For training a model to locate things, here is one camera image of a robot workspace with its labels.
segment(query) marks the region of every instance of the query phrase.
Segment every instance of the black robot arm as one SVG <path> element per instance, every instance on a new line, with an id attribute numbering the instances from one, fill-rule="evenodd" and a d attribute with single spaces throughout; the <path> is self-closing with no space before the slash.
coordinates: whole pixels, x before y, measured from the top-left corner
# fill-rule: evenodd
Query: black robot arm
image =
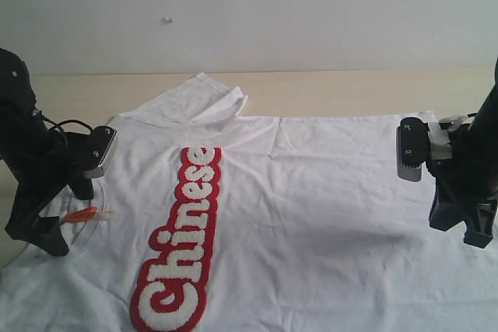
<path id="1" fill-rule="evenodd" d="M 484 248 L 493 239 L 498 202 L 498 62 L 494 87 L 479 112 L 467 117 L 473 121 L 403 119 L 397 130 L 398 175 L 418 181 L 425 163 L 436 178 L 430 227 L 447 231 L 464 222 L 464 242 Z"/>
<path id="2" fill-rule="evenodd" d="M 108 126 L 89 134 L 66 132 L 36 107 L 26 64 L 0 49 L 0 158 L 17 179 L 12 213 L 5 231 L 54 256 L 68 253 L 59 217 L 39 213 L 66 186 L 82 200 L 93 198 L 91 178 L 102 176 L 116 146 Z M 54 126 L 45 127 L 44 122 Z"/>

